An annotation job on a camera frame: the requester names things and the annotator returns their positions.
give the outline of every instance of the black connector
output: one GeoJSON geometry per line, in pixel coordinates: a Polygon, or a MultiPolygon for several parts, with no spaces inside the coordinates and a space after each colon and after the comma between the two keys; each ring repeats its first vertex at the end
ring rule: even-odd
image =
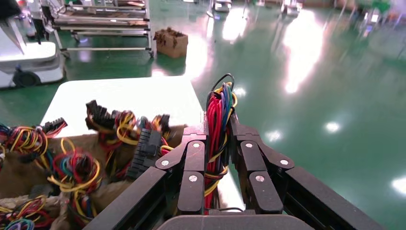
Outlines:
{"type": "MultiPolygon", "coordinates": [[[[88,110],[88,114],[92,116],[93,122],[106,129],[113,129],[115,125],[115,118],[121,114],[121,112],[114,110],[113,114],[111,115],[107,112],[107,108],[97,105],[95,100],[87,103],[86,108],[88,110]]],[[[88,129],[97,130],[95,125],[92,124],[88,118],[86,118],[86,125],[88,129]]]]}
{"type": "Polygon", "coordinates": [[[169,132],[169,114],[163,114],[159,124],[161,125],[162,133],[169,132]]]}
{"type": "Polygon", "coordinates": [[[133,160],[125,176],[135,180],[149,167],[154,167],[159,158],[161,145],[161,134],[158,131],[142,129],[133,160]]]}
{"type": "Polygon", "coordinates": [[[57,130],[62,125],[67,125],[66,121],[63,118],[59,118],[52,122],[46,122],[44,126],[42,126],[42,130],[44,133],[48,133],[51,131],[57,130]]]}
{"type": "Polygon", "coordinates": [[[97,102],[96,100],[92,100],[89,103],[86,103],[86,108],[88,109],[88,111],[90,111],[91,114],[94,114],[94,112],[97,109],[97,102]]]}

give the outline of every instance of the bundle of wires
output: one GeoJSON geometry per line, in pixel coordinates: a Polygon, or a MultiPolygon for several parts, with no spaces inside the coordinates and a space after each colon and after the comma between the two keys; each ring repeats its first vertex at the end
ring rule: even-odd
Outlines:
{"type": "Polygon", "coordinates": [[[165,156],[168,152],[172,151],[173,148],[168,145],[164,137],[162,137],[161,141],[162,141],[161,156],[165,156]]]}
{"type": "Polygon", "coordinates": [[[19,219],[11,222],[4,230],[34,230],[34,222],[29,219],[19,219]]]}
{"type": "Polygon", "coordinates": [[[54,221],[44,210],[46,196],[28,200],[15,209],[0,207],[0,229],[49,228],[54,221]]]}
{"type": "Polygon", "coordinates": [[[63,154],[54,157],[54,174],[48,180],[58,185],[62,192],[70,193],[69,210],[83,227],[97,215],[89,194],[102,182],[100,164],[89,154],[76,149],[69,139],[61,139],[61,148],[63,154]],[[64,147],[65,141],[70,145],[69,152],[64,147]]]}
{"type": "Polygon", "coordinates": [[[121,180],[125,176],[131,160],[125,165],[117,165],[117,148],[122,144],[136,146],[143,128],[161,131],[169,136],[169,115],[157,115],[152,122],[142,116],[136,119],[131,111],[119,112],[114,110],[112,114],[107,109],[97,105],[96,101],[86,104],[88,128],[99,132],[99,143],[105,150],[106,172],[113,180],[121,180]]]}
{"type": "Polygon", "coordinates": [[[230,140],[229,119],[237,105],[237,97],[232,93],[234,77],[224,75],[211,89],[207,97],[206,118],[209,127],[208,164],[205,173],[205,208],[219,207],[217,185],[228,172],[229,152],[227,148],[230,140]],[[226,77],[231,82],[223,83],[216,90],[215,87],[226,77]]]}
{"type": "Polygon", "coordinates": [[[63,119],[57,120],[56,123],[57,126],[52,128],[46,126],[47,129],[45,126],[44,128],[41,126],[7,127],[0,123],[1,154],[5,155],[6,150],[15,151],[20,154],[21,162],[34,161],[38,167],[51,171],[52,154],[48,150],[48,138],[53,138],[67,126],[63,119]]]}

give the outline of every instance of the cardboard box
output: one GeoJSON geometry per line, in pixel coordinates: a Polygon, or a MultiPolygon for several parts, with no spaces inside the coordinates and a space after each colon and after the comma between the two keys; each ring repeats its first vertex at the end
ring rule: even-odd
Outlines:
{"type": "Polygon", "coordinates": [[[155,32],[154,40],[157,41],[157,51],[171,58],[186,56],[188,36],[171,28],[155,32]]]}

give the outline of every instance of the white table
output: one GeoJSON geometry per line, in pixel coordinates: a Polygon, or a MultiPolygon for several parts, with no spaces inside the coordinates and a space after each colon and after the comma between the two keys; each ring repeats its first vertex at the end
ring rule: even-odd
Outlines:
{"type": "MultiPolygon", "coordinates": [[[[175,76],[68,81],[59,86],[41,124],[63,117],[68,126],[57,135],[59,138],[95,133],[86,126],[85,104],[96,100],[109,112],[131,110],[136,117],[148,119],[165,113],[170,115],[170,126],[198,125],[203,121],[203,110],[188,79],[175,76]]],[[[245,209],[230,173],[218,188],[222,207],[245,209]]]]}

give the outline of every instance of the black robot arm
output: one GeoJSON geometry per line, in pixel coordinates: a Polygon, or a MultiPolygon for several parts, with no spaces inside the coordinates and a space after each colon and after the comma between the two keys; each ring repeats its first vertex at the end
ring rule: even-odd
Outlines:
{"type": "Polygon", "coordinates": [[[85,230],[382,230],[381,225],[288,157],[266,146],[232,114],[227,151],[246,210],[205,210],[206,123],[184,130],[181,144],[156,161],[85,230]]]}

